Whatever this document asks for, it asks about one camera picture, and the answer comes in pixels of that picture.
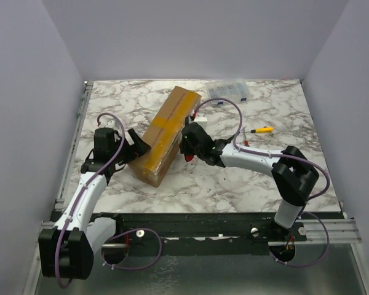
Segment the red utility knife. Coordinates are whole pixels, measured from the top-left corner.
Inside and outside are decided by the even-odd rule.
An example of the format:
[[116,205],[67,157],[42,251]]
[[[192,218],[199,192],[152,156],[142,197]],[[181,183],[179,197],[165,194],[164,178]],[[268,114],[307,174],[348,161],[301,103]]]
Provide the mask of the red utility knife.
[[184,157],[186,162],[190,162],[194,158],[194,154],[185,154]]

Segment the brown cardboard express box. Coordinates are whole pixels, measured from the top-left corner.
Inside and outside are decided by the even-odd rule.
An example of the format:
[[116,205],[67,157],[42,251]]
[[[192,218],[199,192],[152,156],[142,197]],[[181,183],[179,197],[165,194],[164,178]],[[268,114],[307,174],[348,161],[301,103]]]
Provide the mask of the brown cardboard express box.
[[151,150],[129,163],[133,177],[159,187],[178,153],[185,119],[199,105],[200,99],[196,92],[174,87],[142,136]]

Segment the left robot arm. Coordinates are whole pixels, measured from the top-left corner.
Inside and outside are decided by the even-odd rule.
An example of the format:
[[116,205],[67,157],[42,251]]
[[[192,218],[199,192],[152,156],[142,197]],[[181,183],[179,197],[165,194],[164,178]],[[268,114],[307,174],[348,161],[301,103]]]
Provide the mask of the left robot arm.
[[113,128],[98,128],[93,149],[81,166],[77,189],[51,229],[39,234],[41,270],[45,277],[85,280],[89,277],[95,253],[107,240],[118,242],[124,228],[114,219],[91,220],[97,200],[107,188],[120,165],[126,165],[147,154],[151,147],[134,129],[126,132],[131,143]]

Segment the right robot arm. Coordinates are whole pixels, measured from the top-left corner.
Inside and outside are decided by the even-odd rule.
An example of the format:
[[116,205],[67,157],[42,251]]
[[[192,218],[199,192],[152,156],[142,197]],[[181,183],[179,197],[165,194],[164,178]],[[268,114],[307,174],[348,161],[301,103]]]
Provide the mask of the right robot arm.
[[292,225],[304,208],[319,173],[310,161],[294,146],[283,151],[251,149],[234,144],[234,137],[213,140],[198,123],[190,123],[181,131],[180,153],[189,162],[193,157],[207,165],[234,167],[255,171],[274,179],[282,201],[270,225],[276,240],[285,240],[292,234]]

